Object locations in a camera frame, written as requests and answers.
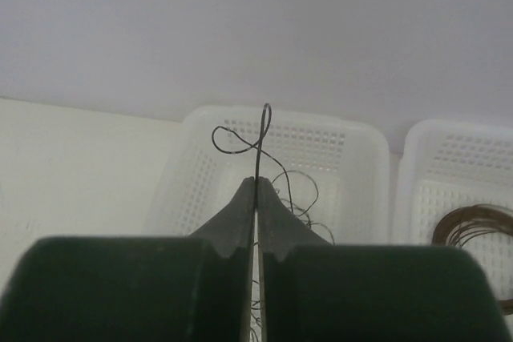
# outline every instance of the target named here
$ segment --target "perforated basket wall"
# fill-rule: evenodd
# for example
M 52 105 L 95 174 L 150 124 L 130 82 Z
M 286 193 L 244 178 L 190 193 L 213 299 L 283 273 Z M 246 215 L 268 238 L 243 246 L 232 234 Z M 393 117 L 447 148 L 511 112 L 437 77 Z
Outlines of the perforated basket wall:
M 232 198 L 245 177 L 255 172 L 256 152 L 224 155 L 212 145 L 212 130 L 223 125 L 249 142 L 258 139 L 261 109 L 204 107 L 182 126 L 172 150 L 146 230 L 156 235 L 187 235 Z M 235 135 L 219 131 L 218 144 L 227 150 L 246 147 Z M 372 127 L 320 115 L 273 111 L 264 150 L 287 169 L 315 179 L 319 200 L 312 220 L 328 226 L 338 242 L 381 243 L 388 236 L 389 152 L 381 133 Z M 263 156 L 261 176 L 274 179 L 281 169 Z M 315 188 L 306 177 L 291 174 L 293 202 L 308 207 Z M 285 178 L 275 183 L 286 198 Z M 314 228 L 329 238 L 323 227 Z

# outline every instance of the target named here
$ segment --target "white table surface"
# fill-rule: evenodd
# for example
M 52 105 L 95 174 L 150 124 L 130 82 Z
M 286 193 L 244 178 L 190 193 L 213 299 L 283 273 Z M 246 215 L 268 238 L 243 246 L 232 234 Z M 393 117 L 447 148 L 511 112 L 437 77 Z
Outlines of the white table surface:
M 0 291 L 38 238 L 139 234 L 179 127 L 0 99 Z

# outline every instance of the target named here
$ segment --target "wire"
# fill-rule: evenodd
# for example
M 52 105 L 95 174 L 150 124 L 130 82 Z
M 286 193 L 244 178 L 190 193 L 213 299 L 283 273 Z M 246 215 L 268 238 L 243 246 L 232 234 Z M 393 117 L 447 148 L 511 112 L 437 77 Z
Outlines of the wire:
M 274 183 L 278 180 L 278 178 L 280 178 L 282 175 L 287 175 L 287 177 L 290 175 L 290 174 L 301 174 L 303 176 L 305 176 L 306 178 L 310 179 L 310 181 L 312 181 L 313 183 L 313 186 L 315 187 L 315 199 L 313 200 L 313 202 L 306 208 L 306 210 L 304 210 L 300 215 L 298 215 L 298 217 L 300 216 L 303 216 L 304 214 L 306 214 L 310 208 L 312 208 L 312 206 L 317 203 L 317 201 L 319 200 L 319 186 L 317 185 L 317 182 L 308 174 L 306 174 L 305 172 L 303 171 L 299 171 L 299 170 L 283 170 L 283 172 L 281 172 L 280 174 L 278 174 L 278 176 L 276 178 L 273 179 L 273 181 L 271 182 L 272 185 L 274 185 Z
M 462 248 L 478 236 L 504 234 L 513 237 L 513 216 L 507 212 L 510 211 L 504 207 L 482 204 L 451 211 L 434 228 L 431 244 Z M 499 305 L 505 315 L 513 314 L 513 299 L 500 300 Z
M 285 203 L 288 203 L 289 206 L 290 206 L 290 211 L 292 212 L 293 215 L 295 215 L 302 223 L 305 224 L 305 226 L 307 228 L 309 228 L 310 230 L 312 229 L 312 226 L 321 226 L 323 227 L 328 233 L 329 233 L 329 236 L 331 238 L 331 242 L 333 244 L 335 244 L 335 239 L 333 237 L 333 233 L 331 232 L 331 230 L 325 226 L 323 223 L 319 223 L 319 222 L 313 222 L 310 218 L 310 215 L 309 215 L 309 211 L 310 209 L 313 207 L 313 205 L 319 200 L 319 187 L 316 183 L 316 181 L 308 174 L 304 173 L 303 171 L 299 171 L 299 170 L 286 170 L 285 167 L 283 166 L 283 164 L 276 158 L 274 158 L 272 155 L 270 155 L 268 152 L 264 151 L 262 149 L 262 146 L 263 146 L 263 142 L 264 142 L 264 138 L 265 136 L 267 135 L 268 131 L 269 131 L 269 128 L 271 127 L 271 120 L 272 120 L 272 117 L 273 117 L 273 109 L 271 108 L 271 105 L 269 103 L 266 103 L 264 105 L 264 109 L 262 111 L 262 115 L 261 115 L 261 124 L 260 124 L 260 131 L 259 131 L 259 135 L 258 135 L 258 140 L 255 142 L 255 143 L 250 143 L 249 141 L 247 141 L 246 139 L 242 138 L 239 133 L 236 131 L 236 129 L 231 129 L 229 127 L 224 127 L 224 126 L 217 126 L 214 128 L 214 130 L 212 131 L 212 144 L 213 146 L 221 153 L 223 154 L 227 154 L 227 155 L 239 155 L 239 154 L 244 154 L 248 151 L 251 151 L 251 150 L 256 150 L 256 162 L 255 162 L 255 196 L 254 196 L 254 209 L 257 210 L 258 209 L 258 179 L 259 179 L 259 176 L 260 176 L 260 163 L 261 163 L 261 155 L 264 154 L 265 156 L 267 156 L 268 158 L 270 158 L 272 161 L 274 161 L 282 170 L 282 172 L 276 176 L 276 178 L 273 179 L 272 181 L 272 185 L 274 185 L 274 183 L 282 176 L 284 175 L 285 176 L 285 179 L 286 179 L 286 183 L 287 183 L 287 193 L 288 193 L 288 196 L 289 198 L 286 199 L 286 198 L 281 198 L 281 201 L 282 202 L 285 202 Z M 225 131 L 225 132 L 228 132 L 228 134 L 232 134 L 232 135 L 235 135 L 242 143 L 244 143 L 247 147 L 243 148 L 243 149 L 240 149 L 240 150 L 225 150 L 223 148 L 221 148 L 217 142 L 216 142 L 216 133 L 217 131 L 219 130 L 222 130 L 222 131 Z M 306 208 L 306 209 L 303 209 L 299 206 L 297 206 L 294 202 L 293 202 L 293 199 L 292 199 L 292 190 L 291 190 L 291 187 L 290 187 L 290 178 L 289 178 L 289 174 L 293 174 L 293 173 L 297 173 L 297 174 L 300 174 L 300 175 L 303 175 L 304 177 L 308 178 L 312 184 L 314 185 L 315 187 L 315 192 L 316 192 L 316 196 L 315 196 L 315 199 L 313 200 L 313 202 Z M 258 245 L 258 242 L 255 242 L 253 244 L 253 246 L 256 246 Z M 260 283 L 257 281 L 257 280 L 252 280 L 252 282 L 254 284 L 257 284 L 257 285 L 260 285 Z M 252 319 L 255 321 L 255 324 L 261 328 L 262 326 L 262 323 L 261 323 L 261 318 L 257 315 L 255 315 L 253 313 L 253 311 L 257 311 L 259 312 L 261 310 L 261 302 L 259 300 L 254 300 L 252 301 L 251 303 L 251 317 Z M 258 337 L 258 333 L 257 333 L 257 330 L 255 330 L 254 327 L 251 327 L 250 328 L 250 335 L 251 335 L 251 341 L 252 342 L 260 342 L 260 339 Z
M 269 118 L 267 120 L 267 123 L 265 123 L 265 117 L 267 115 L 267 112 L 269 112 Z M 255 164 L 255 209 L 258 208 L 258 194 L 257 194 L 257 184 L 258 184 L 258 177 L 260 176 L 260 160 L 261 160 L 261 154 L 264 154 L 265 156 L 267 156 L 268 158 L 272 159 L 278 166 L 281 167 L 281 170 L 283 170 L 283 172 L 285 173 L 285 178 L 287 179 L 287 190 L 288 190 L 288 193 L 289 193 L 289 200 L 290 202 L 292 202 L 292 192 L 290 191 L 290 179 L 289 179 L 289 175 L 287 174 L 287 171 L 285 170 L 285 167 L 283 166 L 283 164 L 281 164 L 281 162 L 274 158 L 272 155 L 270 155 L 268 152 L 262 150 L 262 143 L 264 142 L 264 138 L 265 136 L 267 135 L 267 132 L 269 131 L 269 127 L 271 126 L 271 118 L 273 116 L 273 109 L 271 108 L 271 105 L 269 103 L 266 103 L 264 105 L 264 110 L 262 111 L 262 116 L 261 116 L 261 126 L 260 126 L 260 135 L 259 135 L 259 138 L 258 140 L 255 142 L 255 143 L 250 143 L 248 142 L 247 140 L 245 140 L 244 138 L 242 138 L 239 133 L 237 133 L 235 130 L 232 130 L 231 128 L 228 128 L 228 127 L 224 127 L 224 126 L 217 126 L 216 128 L 214 128 L 214 130 L 212 131 L 212 144 L 214 145 L 214 147 L 222 152 L 223 154 L 228 154 L 228 155 L 238 155 L 238 154 L 244 154 L 245 152 L 248 152 L 250 150 L 252 150 L 253 148 L 256 149 L 256 164 Z M 236 151 L 228 151 L 228 150 L 225 150 L 221 147 L 219 147 L 217 145 L 217 142 L 216 142 L 216 132 L 218 130 L 223 130 L 223 131 L 227 131 L 231 134 L 234 134 L 242 143 L 245 143 L 248 145 L 248 147 L 246 148 L 243 148 L 241 150 L 236 150 Z M 292 204 L 290 205 L 290 211 L 292 213 L 294 213 L 294 209 L 293 209 L 293 206 Z

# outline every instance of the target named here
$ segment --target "white wall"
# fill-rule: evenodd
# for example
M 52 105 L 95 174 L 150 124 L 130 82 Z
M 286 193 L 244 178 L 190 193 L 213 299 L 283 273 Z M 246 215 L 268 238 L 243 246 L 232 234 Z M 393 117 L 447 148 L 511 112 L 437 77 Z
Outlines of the white wall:
M 0 0 L 0 96 L 181 120 L 270 101 L 513 122 L 513 0 Z

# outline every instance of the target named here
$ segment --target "white plastic basket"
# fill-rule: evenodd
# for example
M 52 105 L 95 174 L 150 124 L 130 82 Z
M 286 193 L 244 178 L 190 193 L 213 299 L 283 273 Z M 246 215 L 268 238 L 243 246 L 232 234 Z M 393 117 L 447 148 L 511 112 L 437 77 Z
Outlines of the white plastic basket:
M 479 203 L 513 208 L 513 130 L 441 120 L 412 128 L 399 166 L 392 241 L 430 243 L 445 214 Z M 483 235 L 464 248 L 496 296 L 513 297 L 511 238 Z
M 233 197 L 243 178 L 255 172 L 255 151 L 225 155 L 212 145 L 212 130 L 230 127 L 249 142 L 259 136 L 261 109 L 203 107 L 192 112 L 162 174 L 146 222 L 146 233 L 187 235 L 210 219 Z M 216 134 L 221 148 L 247 147 L 224 131 Z M 319 200 L 310 210 L 337 242 L 385 243 L 388 240 L 389 151 L 384 136 L 372 127 L 337 118 L 273 111 L 263 149 L 288 170 L 315 179 Z M 262 155 L 261 176 L 274 179 L 281 169 Z M 308 207 L 315 187 L 291 174 L 293 202 Z M 285 178 L 275 183 L 287 198 Z M 329 239 L 323 227 L 313 228 Z

